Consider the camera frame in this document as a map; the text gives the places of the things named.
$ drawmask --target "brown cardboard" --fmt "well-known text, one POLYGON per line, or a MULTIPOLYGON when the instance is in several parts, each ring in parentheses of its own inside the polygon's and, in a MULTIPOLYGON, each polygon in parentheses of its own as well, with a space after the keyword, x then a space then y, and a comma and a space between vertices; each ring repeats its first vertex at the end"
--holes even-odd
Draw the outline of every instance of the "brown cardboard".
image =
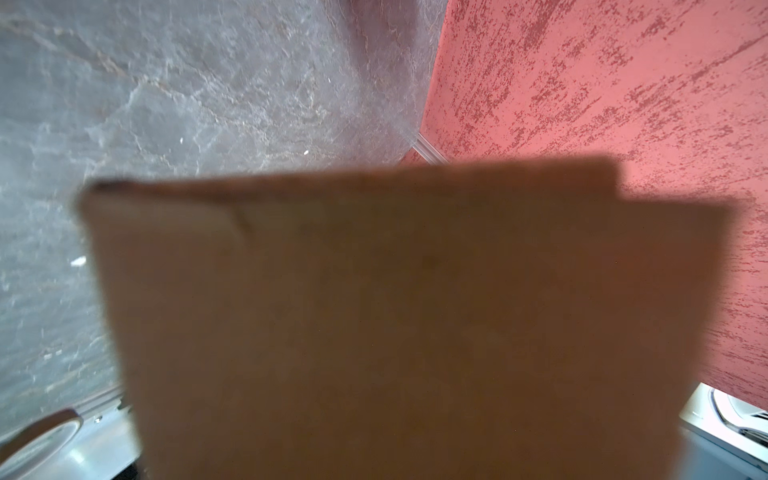
POLYGON ((86 191, 150 470, 666 478, 727 212, 594 166, 86 191))

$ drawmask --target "marble surface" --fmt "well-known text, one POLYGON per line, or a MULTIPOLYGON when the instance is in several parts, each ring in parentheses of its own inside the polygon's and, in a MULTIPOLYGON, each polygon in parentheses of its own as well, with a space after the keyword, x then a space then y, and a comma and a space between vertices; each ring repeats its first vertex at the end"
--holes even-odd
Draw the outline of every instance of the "marble surface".
POLYGON ((445 0, 0 3, 0 435, 118 381, 70 209, 85 182, 396 164, 444 13, 445 0))
POLYGON ((451 0, 421 133, 454 161, 605 152, 624 195, 740 206, 701 380, 768 408, 768 5, 451 0))

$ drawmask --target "gray marble wall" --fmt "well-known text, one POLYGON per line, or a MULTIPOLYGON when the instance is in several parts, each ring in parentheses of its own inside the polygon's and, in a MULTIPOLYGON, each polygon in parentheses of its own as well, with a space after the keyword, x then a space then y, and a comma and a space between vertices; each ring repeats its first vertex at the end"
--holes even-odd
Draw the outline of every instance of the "gray marble wall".
POLYGON ((1 1, 0 435, 118 382, 84 182, 394 164, 445 3, 1 1))

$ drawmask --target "red plaster wall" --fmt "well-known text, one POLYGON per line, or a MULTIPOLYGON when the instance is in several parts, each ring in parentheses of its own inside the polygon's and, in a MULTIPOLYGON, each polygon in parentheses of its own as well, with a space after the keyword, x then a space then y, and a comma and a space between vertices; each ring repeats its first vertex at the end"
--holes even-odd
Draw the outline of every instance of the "red plaster wall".
POLYGON ((743 202, 702 380, 768 407, 768 3, 450 0, 421 132, 453 161, 620 158, 629 196, 743 202))

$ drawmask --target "pink textured wall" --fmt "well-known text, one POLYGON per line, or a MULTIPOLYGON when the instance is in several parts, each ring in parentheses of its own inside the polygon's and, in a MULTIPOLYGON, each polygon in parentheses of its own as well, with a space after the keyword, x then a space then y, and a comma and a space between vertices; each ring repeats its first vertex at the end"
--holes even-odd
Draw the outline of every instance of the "pink textured wall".
POLYGON ((421 132, 446 157, 608 152, 630 196, 743 202, 702 380, 768 407, 768 3, 450 0, 421 132))

